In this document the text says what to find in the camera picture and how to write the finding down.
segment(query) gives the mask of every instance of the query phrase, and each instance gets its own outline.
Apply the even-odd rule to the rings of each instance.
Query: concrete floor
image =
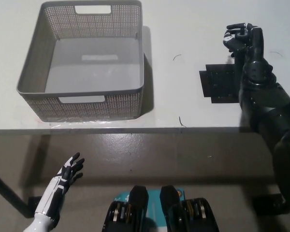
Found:
[[[84,177],[70,188],[55,232],[101,231],[113,198],[135,184],[205,197],[221,232],[290,232],[290,214],[256,217],[251,209],[252,196],[278,192],[271,155],[252,133],[0,136],[0,177],[23,199],[38,196],[78,151]],[[0,232],[31,221],[0,196]]]

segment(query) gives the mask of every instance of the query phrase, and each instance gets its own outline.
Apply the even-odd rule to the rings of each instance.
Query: table leg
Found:
[[[34,211],[41,197],[30,197],[25,203],[17,194],[0,179],[0,195],[4,197],[25,218],[34,217]]]

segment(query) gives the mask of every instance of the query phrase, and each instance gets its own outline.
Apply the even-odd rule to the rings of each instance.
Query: black robotic arm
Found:
[[[290,207],[290,97],[263,57],[261,28],[229,25],[223,43],[234,57],[234,84],[243,116],[270,149],[276,182]]]

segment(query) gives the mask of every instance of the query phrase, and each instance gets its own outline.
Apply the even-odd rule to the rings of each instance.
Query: black metal plate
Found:
[[[208,64],[200,71],[203,95],[212,103],[238,103],[234,85],[233,64]]]

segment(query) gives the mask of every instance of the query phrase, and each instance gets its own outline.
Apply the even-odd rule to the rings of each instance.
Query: gray plastic basket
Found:
[[[42,121],[139,117],[142,26],[137,0],[44,3],[17,91]]]

